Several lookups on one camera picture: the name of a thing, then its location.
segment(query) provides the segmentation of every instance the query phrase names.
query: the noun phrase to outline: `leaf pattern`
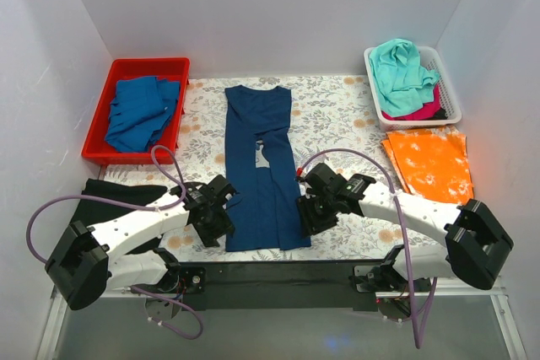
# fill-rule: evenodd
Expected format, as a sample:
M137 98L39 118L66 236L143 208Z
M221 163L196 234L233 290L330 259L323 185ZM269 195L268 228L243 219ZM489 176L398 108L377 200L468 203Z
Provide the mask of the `leaf pattern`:
M224 89L243 84L253 89L282 86L292 91L292 114L289 140L297 166L313 154L328 148L350 148L366 153L399 181L392 169L381 140L384 132L377 126L375 107L366 77L346 78L229 78L192 80L186 93L185 114L181 119L176 158L186 181L210 181L225 175L224 136L227 99ZM379 170L363 159L346 153L319 157L312 164L326 162L343 176L354 173L370 175L385 181ZM167 169L174 174L174 166ZM166 184L166 179L151 165L111 165L105 180L123 185ZM180 246L170 248L170 238L180 237ZM411 246L434 244L422 234L409 233ZM192 226L165 234L161 246L168 248L179 261L294 261L382 258L395 244L401 244L399 227L386 221L339 216L337 227L311 238L310 248L281 251L266 249L247 252L225 252L225 237L220 247L205 248Z

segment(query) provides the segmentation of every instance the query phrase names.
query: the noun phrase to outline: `flower pattern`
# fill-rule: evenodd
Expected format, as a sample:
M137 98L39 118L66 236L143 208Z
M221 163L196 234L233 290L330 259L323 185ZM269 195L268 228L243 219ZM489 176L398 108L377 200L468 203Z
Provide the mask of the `flower pattern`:
M351 148L371 156L399 182L381 141L385 133L377 126L375 107L367 77L231 78L192 80L187 87L185 114L181 119L176 158L186 181L210 181L225 175L224 136L227 99L224 89L243 84L252 89L282 86L292 91L289 140L294 161L301 166L313 154L328 148ZM384 180L369 162L347 153L330 153L312 164L325 161L346 178L354 173ZM171 173L174 166L167 167ZM154 166L111 165L105 180L123 185L165 184L173 186ZM411 246L434 244L411 231ZM161 246L179 261L293 261L382 258L402 243L399 227L371 218L339 215L338 226L311 238L310 248L226 252L205 248L192 226L165 234Z

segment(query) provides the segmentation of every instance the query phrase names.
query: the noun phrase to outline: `folded orange garment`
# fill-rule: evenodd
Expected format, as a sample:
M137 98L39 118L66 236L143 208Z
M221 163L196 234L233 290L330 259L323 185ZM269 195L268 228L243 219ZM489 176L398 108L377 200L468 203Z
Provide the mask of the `folded orange garment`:
M440 202L473 198L466 139L454 126L387 133L382 142L406 192Z

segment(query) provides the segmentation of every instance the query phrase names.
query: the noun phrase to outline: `white wall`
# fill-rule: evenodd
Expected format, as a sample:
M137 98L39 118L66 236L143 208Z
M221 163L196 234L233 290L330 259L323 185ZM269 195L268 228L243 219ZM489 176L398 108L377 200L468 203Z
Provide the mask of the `white wall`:
M530 359L540 358L540 0L462 0L439 42L461 99L472 180L514 239L503 270Z
M34 358L52 283L26 249L30 214L80 192L80 151L111 56L80 0L0 0L0 358ZM75 203L38 219L43 255Z
M180 55L193 77L362 72L396 36L434 46L459 0L83 0L113 57Z

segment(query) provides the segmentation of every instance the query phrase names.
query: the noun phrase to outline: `white laundry basket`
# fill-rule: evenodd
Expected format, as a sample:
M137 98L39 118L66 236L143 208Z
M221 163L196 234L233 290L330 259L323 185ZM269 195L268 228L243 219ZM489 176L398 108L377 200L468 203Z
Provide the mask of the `white laundry basket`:
M429 70L434 69L440 75L440 80L438 82L440 91L440 106L446 110L446 120L394 121L387 120L385 117L383 117L381 113L381 105L375 89L375 79L373 78L373 72L370 65L370 53L374 49L374 47L371 47L364 51L364 60L365 67L368 71L368 78L370 79L371 93L373 94L373 100L375 101L377 116L379 117L379 127L382 131L389 132L416 127L445 126L447 124L456 124L462 118L462 111L457 103L456 92L454 91L454 88L452 88L450 80L448 79L448 73L446 73L445 67L442 65L439 53L430 46L418 47L418 52L420 53L420 64Z

